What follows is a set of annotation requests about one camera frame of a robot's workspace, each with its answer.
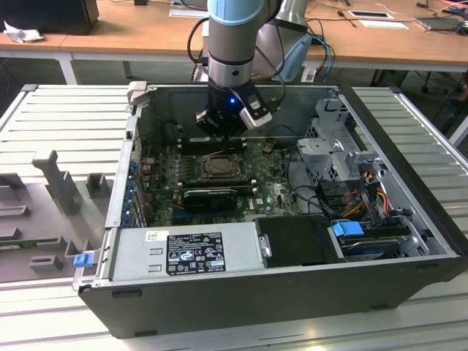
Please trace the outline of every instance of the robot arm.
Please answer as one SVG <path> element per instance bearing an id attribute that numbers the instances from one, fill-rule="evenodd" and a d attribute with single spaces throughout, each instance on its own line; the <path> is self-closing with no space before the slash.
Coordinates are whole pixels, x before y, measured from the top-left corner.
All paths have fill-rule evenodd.
<path id="1" fill-rule="evenodd" d="M 277 106 L 262 98 L 252 82 L 252 70 L 254 61 L 258 62 L 258 56 L 254 60 L 256 47 L 265 42 L 264 36 L 259 36 L 262 41 L 258 42 L 257 34 L 275 20 L 285 3 L 290 0 L 283 7 L 282 0 L 208 0 L 208 106 L 196 115 L 196 124 L 210 136 L 226 139 L 271 121 Z M 278 42 L 279 32 L 274 33 Z"/>

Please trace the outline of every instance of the floor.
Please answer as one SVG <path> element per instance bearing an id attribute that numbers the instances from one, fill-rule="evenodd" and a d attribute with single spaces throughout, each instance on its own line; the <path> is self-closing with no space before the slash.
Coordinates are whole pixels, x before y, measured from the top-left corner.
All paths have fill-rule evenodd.
<path id="1" fill-rule="evenodd" d="M 7 71 L 0 66 L 0 114 L 6 110 L 23 84 L 65 84 L 59 63 L 55 60 L 11 58 L 3 59 L 3 62 Z M 119 61 L 77 61 L 76 68 L 82 84 L 128 84 L 131 81 L 124 77 L 123 64 Z M 151 62 L 132 62 L 131 68 L 133 80 L 146 80 L 151 83 L 186 83 L 190 81 L 193 70 L 191 64 Z M 371 69 L 335 68 L 332 69 L 327 83 L 347 82 L 353 86 L 368 86 L 373 74 Z M 426 72 L 410 72 L 401 85 L 401 90 L 425 116 L 433 119 L 439 107 L 446 102 L 448 93 L 461 79 L 461 74 L 451 74 L 452 79 L 438 74 L 432 75 L 427 94 L 421 92 L 423 78 L 420 75 L 425 76 Z M 435 121 L 437 127 L 440 127 L 450 112 L 450 104 L 445 103 Z M 468 143 L 466 147 L 463 144 L 461 150 L 468 151 Z"/>

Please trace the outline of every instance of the crumpled paper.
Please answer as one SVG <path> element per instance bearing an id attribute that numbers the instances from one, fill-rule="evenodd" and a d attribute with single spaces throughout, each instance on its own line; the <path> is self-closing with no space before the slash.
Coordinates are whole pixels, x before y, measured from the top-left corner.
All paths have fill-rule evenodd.
<path id="1" fill-rule="evenodd" d="M 3 34 L 7 35 L 13 42 L 23 44 L 24 42 L 44 39 L 36 29 L 18 29 L 9 25 L 6 21 L 4 21 L 4 25 Z"/>

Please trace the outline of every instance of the motherboard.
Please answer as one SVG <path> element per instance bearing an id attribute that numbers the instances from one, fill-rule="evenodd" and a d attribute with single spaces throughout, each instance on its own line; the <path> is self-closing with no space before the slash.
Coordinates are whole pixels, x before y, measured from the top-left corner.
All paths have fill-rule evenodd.
<path id="1" fill-rule="evenodd" d="M 290 150 L 272 140 L 239 140 L 231 146 L 219 150 L 180 142 L 143 158 L 149 224 L 251 222 L 301 214 L 285 177 Z"/>

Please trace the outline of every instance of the green circuit board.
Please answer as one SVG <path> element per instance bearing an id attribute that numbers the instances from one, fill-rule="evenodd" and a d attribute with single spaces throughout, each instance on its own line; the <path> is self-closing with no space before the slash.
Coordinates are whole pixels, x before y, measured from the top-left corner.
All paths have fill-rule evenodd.
<path id="1" fill-rule="evenodd" d="M 239 178 L 256 181 L 256 192 L 239 195 L 235 210 L 218 213 L 190 214 L 185 212 L 182 201 L 183 194 L 187 190 L 184 184 L 202 178 L 205 169 L 203 162 L 207 155 L 181 156 L 176 146 L 166 147 L 154 155 L 156 161 L 151 170 L 151 179 L 154 181 L 147 188 L 153 204 L 149 220 L 150 223 L 153 220 L 151 225 L 250 222 L 259 216 L 300 214 L 284 177 L 289 153 L 284 149 L 274 148 L 271 153 L 266 154 L 263 151 L 264 147 L 265 141 L 247 141 L 242 154 L 226 156 L 237 160 Z M 212 170 L 216 172 L 218 166 L 212 167 L 215 167 Z"/>

